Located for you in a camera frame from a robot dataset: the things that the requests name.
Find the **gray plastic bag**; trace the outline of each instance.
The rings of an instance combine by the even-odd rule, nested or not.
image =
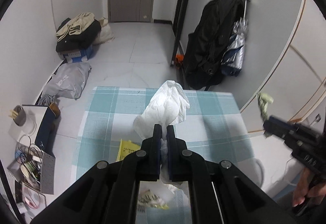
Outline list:
[[[66,63],[45,85],[42,95],[62,96],[77,99],[80,97],[88,78],[91,66],[88,62]]]

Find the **blue box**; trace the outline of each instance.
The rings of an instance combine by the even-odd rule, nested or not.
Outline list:
[[[75,49],[60,52],[68,63],[88,61],[93,53],[93,45],[90,45],[87,49]]]

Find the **black cable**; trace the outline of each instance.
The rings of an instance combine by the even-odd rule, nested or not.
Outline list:
[[[6,194],[7,194],[7,197],[9,199],[9,202],[10,202],[10,205],[12,207],[12,210],[14,211],[14,213],[15,213],[17,219],[19,220],[19,222],[21,224],[25,224],[25,220],[21,216],[21,214],[20,214],[20,212],[18,210],[18,207],[16,205],[16,201],[14,199],[14,196],[12,195],[12,192],[10,190],[8,179],[7,179],[6,173],[4,171],[4,168],[3,168],[3,165],[2,165],[1,160],[0,160],[0,179],[1,179],[2,185],[4,187],[4,190],[5,190]]]

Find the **pile of clothes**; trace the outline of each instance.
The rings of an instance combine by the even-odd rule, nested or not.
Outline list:
[[[81,13],[65,19],[58,28],[56,52],[87,49],[101,31],[101,23],[93,13]]]

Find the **yellow plastic bag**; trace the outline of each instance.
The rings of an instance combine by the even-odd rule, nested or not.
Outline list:
[[[141,147],[131,142],[131,140],[121,140],[116,162],[122,161],[128,154],[140,150]]]

